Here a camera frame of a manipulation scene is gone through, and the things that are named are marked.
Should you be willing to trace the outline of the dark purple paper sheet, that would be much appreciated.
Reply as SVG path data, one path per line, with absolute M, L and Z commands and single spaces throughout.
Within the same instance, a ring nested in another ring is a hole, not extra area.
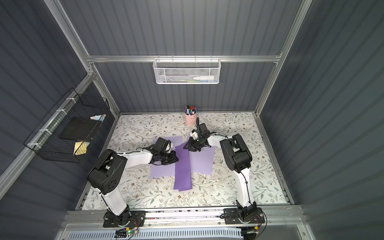
M 176 146 L 176 156 L 179 161 L 175 163 L 174 190 L 179 192 L 192 189 L 191 166 L 188 149 L 184 149 L 186 143 Z

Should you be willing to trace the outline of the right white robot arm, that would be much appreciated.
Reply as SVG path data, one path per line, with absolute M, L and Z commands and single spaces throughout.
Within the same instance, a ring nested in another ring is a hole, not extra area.
M 250 168 L 253 157 L 240 134 L 231 137 L 210 132 L 205 124 L 196 119 L 196 128 L 190 132 L 190 138 L 184 149 L 190 152 L 201 152 L 203 148 L 219 148 L 224 160 L 232 171 L 237 184 L 237 215 L 241 223 L 248 223 L 257 213 L 258 206 L 252 197 Z

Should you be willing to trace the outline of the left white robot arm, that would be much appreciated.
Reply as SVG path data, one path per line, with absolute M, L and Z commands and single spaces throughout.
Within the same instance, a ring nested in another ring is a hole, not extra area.
M 167 166 L 179 161 L 170 140 L 158 138 L 145 148 L 128 153 L 118 153 L 111 149 L 102 152 L 96 164 L 87 175 L 87 181 L 95 188 L 114 217 L 127 220 L 129 206 L 118 188 L 126 169 L 141 165 Z

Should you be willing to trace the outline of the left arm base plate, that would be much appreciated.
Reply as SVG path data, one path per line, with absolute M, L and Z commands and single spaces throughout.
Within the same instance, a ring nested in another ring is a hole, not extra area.
M 124 211 L 119 216 L 113 214 L 110 210 L 107 210 L 103 219 L 104 228 L 138 228 L 144 225 L 146 218 L 145 211 Z

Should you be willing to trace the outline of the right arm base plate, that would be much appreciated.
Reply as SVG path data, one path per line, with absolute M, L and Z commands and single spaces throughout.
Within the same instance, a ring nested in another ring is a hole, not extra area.
M 266 222 L 265 214 L 261 208 L 226 208 L 224 213 L 219 216 L 223 219 L 227 225 L 238 225 L 238 224 L 253 224 L 260 226 Z

